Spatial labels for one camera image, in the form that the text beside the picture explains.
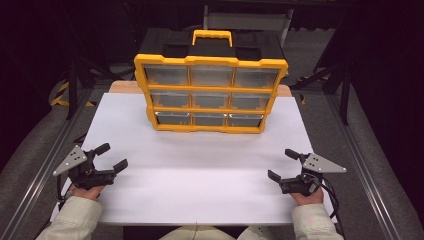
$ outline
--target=carrying handle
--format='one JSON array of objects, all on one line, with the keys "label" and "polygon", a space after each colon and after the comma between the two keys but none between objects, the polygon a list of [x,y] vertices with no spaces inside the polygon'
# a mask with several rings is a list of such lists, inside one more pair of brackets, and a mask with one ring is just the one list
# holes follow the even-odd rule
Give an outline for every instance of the carrying handle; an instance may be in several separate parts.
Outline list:
[{"label": "carrying handle", "polygon": [[233,40],[231,38],[231,32],[230,31],[213,31],[213,30],[194,30],[193,32],[193,42],[191,45],[194,45],[196,42],[196,38],[227,38],[230,47],[233,46]]}]

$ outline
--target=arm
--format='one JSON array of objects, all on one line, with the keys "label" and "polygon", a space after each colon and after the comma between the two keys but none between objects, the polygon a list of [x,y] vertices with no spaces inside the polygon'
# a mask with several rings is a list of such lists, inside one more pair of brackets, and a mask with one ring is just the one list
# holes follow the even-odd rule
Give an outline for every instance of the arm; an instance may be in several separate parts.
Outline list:
[{"label": "arm", "polygon": [[73,188],[72,196],[37,240],[91,239],[91,233],[102,213],[102,206],[96,202],[96,198],[104,186],[94,187],[89,191]]},{"label": "arm", "polygon": [[291,193],[297,202],[292,212],[294,231],[297,240],[320,239],[341,240],[343,237],[336,232],[334,223],[328,216],[323,205],[324,193],[321,188],[309,197],[300,193]]}]

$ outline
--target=yellow and black tool organizer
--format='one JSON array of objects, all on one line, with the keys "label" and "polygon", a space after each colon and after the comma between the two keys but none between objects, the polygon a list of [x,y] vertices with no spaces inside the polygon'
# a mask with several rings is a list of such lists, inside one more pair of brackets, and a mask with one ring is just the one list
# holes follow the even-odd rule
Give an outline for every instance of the yellow and black tool organizer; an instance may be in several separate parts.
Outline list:
[{"label": "yellow and black tool organizer", "polygon": [[135,76],[157,130],[260,133],[287,71],[273,32],[149,29]]}]

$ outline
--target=white paper sheet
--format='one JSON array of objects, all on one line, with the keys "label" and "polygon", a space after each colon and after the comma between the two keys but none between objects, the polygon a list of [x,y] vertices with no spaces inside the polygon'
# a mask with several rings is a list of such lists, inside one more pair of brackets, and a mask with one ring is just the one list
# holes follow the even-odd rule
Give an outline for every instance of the white paper sheet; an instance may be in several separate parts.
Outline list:
[{"label": "white paper sheet", "polygon": [[[141,94],[103,96],[82,149],[111,150],[97,170],[128,168],[102,192],[100,222],[114,225],[274,225],[291,223],[290,195],[267,176],[300,173],[286,148],[312,152],[294,98],[280,97],[262,134],[156,131]],[[326,206],[332,207],[326,196]]]}]

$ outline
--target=person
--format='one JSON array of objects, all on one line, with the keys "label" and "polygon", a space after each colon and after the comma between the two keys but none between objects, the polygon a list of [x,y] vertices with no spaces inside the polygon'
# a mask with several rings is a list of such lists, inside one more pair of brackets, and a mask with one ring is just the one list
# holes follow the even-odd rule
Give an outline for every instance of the person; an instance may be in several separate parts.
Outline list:
[{"label": "person", "polygon": [[[102,206],[96,201],[105,186],[93,187],[90,190],[71,186],[71,197],[68,198],[63,208],[52,224],[44,229],[37,240],[89,240],[97,226],[97,221],[102,213]],[[294,232],[297,240],[319,239],[340,240],[341,235],[328,216],[323,205],[324,193],[319,188],[308,197],[300,193],[291,193],[297,203],[293,209],[292,218]],[[259,227],[248,227],[237,240],[268,240],[266,232]],[[180,227],[160,240],[235,240],[230,235],[209,226],[184,226]]]}]

